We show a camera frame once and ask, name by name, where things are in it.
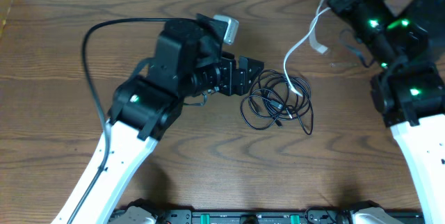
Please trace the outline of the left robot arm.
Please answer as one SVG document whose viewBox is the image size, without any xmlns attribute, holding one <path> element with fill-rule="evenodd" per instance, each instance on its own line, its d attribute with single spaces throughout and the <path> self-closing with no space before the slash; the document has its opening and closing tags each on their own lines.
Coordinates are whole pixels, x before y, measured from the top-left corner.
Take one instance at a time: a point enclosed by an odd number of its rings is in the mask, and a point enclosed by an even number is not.
<svg viewBox="0 0 445 224">
<path fill-rule="evenodd" d="M 154 55 L 143 59 L 99 110 L 103 133 L 56 223 L 106 223 L 142 162 L 181 115 L 187 97 L 245 95 L 264 63 L 223 50 L 231 17 L 165 18 Z"/>
</svg>

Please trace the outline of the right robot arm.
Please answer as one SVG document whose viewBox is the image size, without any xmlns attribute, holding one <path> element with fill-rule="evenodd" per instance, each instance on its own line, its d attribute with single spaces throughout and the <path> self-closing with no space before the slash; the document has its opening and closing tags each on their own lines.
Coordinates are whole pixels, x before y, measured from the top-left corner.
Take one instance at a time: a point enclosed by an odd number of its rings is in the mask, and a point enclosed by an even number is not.
<svg viewBox="0 0 445 224">
<path fill-rule="evenodd" d="M 426 223 L 444 222 L 444 0 L 412 0 L 395 15 L 386 0 L 327 0 L 366 45 L 382 115 L 410 169 Z"/>
</svg>

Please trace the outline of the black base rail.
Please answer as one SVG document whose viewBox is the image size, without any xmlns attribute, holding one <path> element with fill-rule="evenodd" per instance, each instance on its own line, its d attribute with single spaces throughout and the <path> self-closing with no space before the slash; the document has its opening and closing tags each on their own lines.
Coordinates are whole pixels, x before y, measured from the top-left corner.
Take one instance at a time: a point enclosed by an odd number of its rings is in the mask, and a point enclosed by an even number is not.
<svg viewBox="0 0 445 224">
<path fill-rule="evenodd" d="M 234 211 L 160 209 L 146 200 L 131 202 L 115 210 L 109 223 L 154 224 L 296 224 L 296 223 L 424 223 L 423 214 L 413 211 L 385 211 L 380 205 L 365 201 L 346 209 L 309 207 L 299 211 Z"/>
</svg>

